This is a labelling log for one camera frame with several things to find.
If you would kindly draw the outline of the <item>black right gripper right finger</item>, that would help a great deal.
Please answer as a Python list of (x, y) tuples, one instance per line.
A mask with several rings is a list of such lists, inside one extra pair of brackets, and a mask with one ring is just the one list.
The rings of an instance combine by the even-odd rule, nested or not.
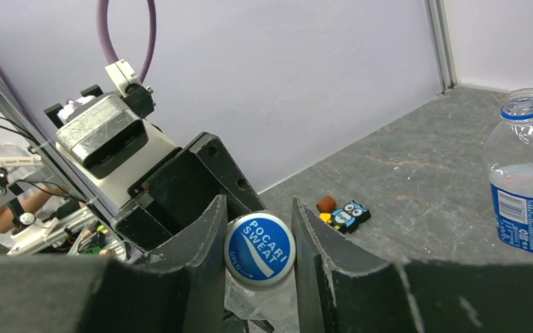
[(291, 204), (302, 332), (533, 332), (533, 263), (388, 262)]

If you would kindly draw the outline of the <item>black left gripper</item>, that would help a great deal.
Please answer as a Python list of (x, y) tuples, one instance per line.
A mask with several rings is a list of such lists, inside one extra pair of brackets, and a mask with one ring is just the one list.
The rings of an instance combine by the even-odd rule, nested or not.
[(225, 144), (203, 132), (175, 148), (127, 190), (112, 229), (140, 250), (157, 248), (193, 223), (215, 196), (227, 199), (228, 220), (265, 209)]

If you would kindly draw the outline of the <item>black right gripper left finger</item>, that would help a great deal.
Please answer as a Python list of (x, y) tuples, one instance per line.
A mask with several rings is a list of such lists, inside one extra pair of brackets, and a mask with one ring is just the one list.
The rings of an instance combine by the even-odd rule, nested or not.
[(105, 255), (0, 256), (0, 332), (220, 332), (227, 202), (136, 264)]

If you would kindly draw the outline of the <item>clear unlabelled plastic bottle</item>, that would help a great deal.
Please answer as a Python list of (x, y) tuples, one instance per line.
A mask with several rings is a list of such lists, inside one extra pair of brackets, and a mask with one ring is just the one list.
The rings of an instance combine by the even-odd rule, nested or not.
[(299, 332), (295, 276), (292, 273), (279, 287), (251, 291), (226, 274), (226, 309), (241, 319), (268, 321), (275, 332)]

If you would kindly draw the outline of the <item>white blue Pocari cap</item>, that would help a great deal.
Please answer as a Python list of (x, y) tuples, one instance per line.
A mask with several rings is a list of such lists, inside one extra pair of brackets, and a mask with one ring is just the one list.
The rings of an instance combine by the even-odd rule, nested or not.
[(251, 291), (267, 291), (291, 275), (296, 242), (282, 219), (268, 211), (253, 212), (228, 224), (223, 256), (234, 281)]

